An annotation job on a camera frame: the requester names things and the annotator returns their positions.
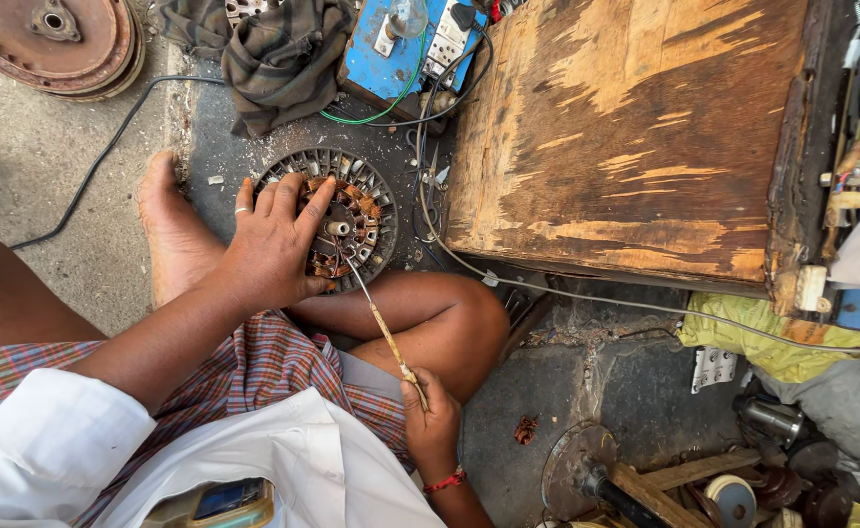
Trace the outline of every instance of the gray cloth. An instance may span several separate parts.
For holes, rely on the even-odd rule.
[[[404,403],[400,379],[367,361],[342,351],[339,351],[339,361],[342,362],[343,385],[355,385],[373,395],[389,397]]]
[[[860,461],[860,359],[839,361],[804,383],[783,383],[753,369],[782,403],[798,403],[818,430]]]
[[[222,61],[237,119],[232,133],[260,137],[335,99],[335,70],[355,27],[349,0],[268,0],[232,32],[224,0],[158,0],[163,34]]]

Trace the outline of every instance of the hand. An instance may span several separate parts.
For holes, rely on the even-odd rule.
[[[443,388],[439,378],[420,366],[411,369],[427,396],[424,412],[421,397],[410,381],[401,381],[408,451],[417,462],[424,484],[442,482],[456,471],[456,442],[459,440],[459,402]]]
[[[325,277],[306,276],[310,244],[335,193],[330,176],[297,216],[303,174],[272,182],[254,203],[254,184],[246,178],[235,199],[235,237],[207,281],[232,294],[253,315],[283,308],[335,287]]]

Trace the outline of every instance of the leg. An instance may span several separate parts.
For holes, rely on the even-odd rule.
[[[176,187],[171,151],[150,157],[138,191],[150,241],[153,297],[161,306],[217,264],[225,246]],[[495,366],[508,335],[508,316],[482,283],[445,273],[386,270],[369,284],[408,365],[424,366],[466,402]],[[298,320],[366,341],[350,354],[400,377],[390,347],[360,291],[314,297],[286,310]]]
[[[140,221],[150,242],[157,306],[189,289],[225,253],[225,245],[178,191],[173,170],[177,162],[171,150],[151,156],[137,190]],[[0,346],[106,338],[0,242]]]
[[[225,245],[179,190],[178,163],[172,150],[150,156],[136,192],[137,214],[150,243],[154,308],[187,291],[225,253]]]
[[[105,338],[0,242],[0,346]]]
[[[489,288],[459,275],[385,270],[368,284],[409,366],[433,371],[466,403],[495,367],[508,337],[508,315]],[[314,297],[287,313],[367,341],[349,354],[401,378],[387,341],[361,291]]]

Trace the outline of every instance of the light bulb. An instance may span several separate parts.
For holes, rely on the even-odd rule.
[[[391,0],[388,9],[388,33],[392,39],[416,39],[427,26],[424,0]]]

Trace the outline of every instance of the wooden box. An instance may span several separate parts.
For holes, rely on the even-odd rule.
[[[493,66],[459,122],[447,244],[790,310],[832,162],[850,28],[833,4],[530,0],[489,30]]]

